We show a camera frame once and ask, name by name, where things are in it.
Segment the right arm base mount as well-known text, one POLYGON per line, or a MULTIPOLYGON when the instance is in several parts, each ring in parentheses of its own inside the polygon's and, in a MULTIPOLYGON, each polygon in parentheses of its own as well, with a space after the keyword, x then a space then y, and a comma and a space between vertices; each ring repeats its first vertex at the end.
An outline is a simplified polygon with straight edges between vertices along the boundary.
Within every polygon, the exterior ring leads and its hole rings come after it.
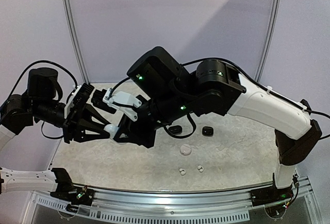
POLYGON ((294 174, 292 178, 292 184, 289 187, 279 189, 275 186, 275 176, 273 174, 271 186, 249 191, 252 206, 260 206, 276 202, 282 203, 286 199, 290 199, 288 203, 283 205, 284 208, 287 208, 298 197, 300 185, 298 178, 299 176, 294 174))

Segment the pink round earbud case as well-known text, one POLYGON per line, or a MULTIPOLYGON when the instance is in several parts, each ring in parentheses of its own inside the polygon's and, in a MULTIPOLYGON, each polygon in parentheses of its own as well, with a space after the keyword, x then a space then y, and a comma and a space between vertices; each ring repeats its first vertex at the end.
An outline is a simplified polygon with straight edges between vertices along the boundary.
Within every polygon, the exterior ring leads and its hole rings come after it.
POLYGON ((180 154, 183 156, 188 156, 192 152, 191 146, 187 144, 182 145, 179 150, 180 154))

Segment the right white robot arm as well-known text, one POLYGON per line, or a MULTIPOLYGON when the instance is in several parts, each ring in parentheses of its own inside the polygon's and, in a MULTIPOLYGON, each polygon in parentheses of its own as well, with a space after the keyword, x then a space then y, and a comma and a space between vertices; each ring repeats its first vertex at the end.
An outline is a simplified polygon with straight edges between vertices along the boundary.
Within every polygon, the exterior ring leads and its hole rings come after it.
POLYGON ((123 113, 113 135, 116 142, 151 148, 157 129, 181 117, 215 113, 248 118, 275 130, 278 163, 270 201, 278 201, 292 185, 294 167, 321 138, 306 101, 294 102, 251 79, 240 67, 222 58, 203 58, 188 72, 164 48, 143 54, 127 76, 148 95, 148 100, 111 90, 109 105, 123 113))

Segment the black oval earbud case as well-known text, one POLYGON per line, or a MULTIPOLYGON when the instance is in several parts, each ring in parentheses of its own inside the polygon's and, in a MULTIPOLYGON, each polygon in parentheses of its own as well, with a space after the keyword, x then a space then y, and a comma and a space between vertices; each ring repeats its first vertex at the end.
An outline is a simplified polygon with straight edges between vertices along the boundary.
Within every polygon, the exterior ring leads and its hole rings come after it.
POLYGON ((173 135, 180 135, 183 132, 183 128, 180 125, 170 126, 168 130, 173 135))

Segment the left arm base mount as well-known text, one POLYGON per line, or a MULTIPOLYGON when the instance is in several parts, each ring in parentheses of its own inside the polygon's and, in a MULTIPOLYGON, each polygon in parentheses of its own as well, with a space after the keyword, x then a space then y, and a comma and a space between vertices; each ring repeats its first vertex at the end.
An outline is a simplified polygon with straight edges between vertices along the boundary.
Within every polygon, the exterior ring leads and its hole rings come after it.
POLYGON ((70 202, 72 205, 91 206, 95 191, 88 185, 83 187, 74 186, 68 172, 64 168, 53 168, 51 172, 55 175, 56 190, 50 192, 50 196, 70 202))

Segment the white stem earbud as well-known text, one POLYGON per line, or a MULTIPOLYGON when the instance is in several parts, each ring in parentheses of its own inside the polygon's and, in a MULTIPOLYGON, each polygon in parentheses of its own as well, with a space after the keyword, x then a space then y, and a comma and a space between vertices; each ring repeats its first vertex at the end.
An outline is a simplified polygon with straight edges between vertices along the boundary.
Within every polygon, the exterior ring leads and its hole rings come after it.
POLYGON ((199 172, 203 172, 203 171, 204 171, 204 167, 201 166, 201 165, 199 165, 199 166, 197 167, 197 169, 198 169, 199 172))

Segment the white oval earbud case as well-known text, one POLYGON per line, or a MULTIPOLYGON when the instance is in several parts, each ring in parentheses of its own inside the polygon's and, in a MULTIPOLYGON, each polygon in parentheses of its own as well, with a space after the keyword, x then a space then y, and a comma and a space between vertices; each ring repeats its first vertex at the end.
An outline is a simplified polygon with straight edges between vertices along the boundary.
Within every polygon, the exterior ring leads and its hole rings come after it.
POLYGON ((110 139, 112 141, 115 141, 116 143, 121 144, 121 145, 127 144, 126 142, 119 142, 119 141, 116 141, 114 139, 115 134, 117 133, 118 130, 119 130, 119 127, 116 126, 116 125, 114 125, 114 124, 108 124, 108 125, 105 125, 105 127, 104 127, 104 131, 106 131, 107 133, 109 133, 110 139))

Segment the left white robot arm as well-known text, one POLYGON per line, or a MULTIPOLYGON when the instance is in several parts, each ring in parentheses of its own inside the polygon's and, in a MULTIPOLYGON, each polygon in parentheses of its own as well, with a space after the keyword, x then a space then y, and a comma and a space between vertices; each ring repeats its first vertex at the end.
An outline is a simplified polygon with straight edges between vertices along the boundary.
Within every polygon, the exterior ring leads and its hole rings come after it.
MULTIPOLYGON (((62 129, 66 143, 109 138, 105 130, 109 122, 87 103, 93 89, 87 84, 76 87, 71 101, 62 103, 58 71, 45 67, 30 70, 26 91, 10 95, 1 106, 1 147, 39 121, 62 129)), ((65 200, 73 200, 77 195, 63 168, 46 171, 1 168, 1 193, 30 190, 57 192, 65 200)))

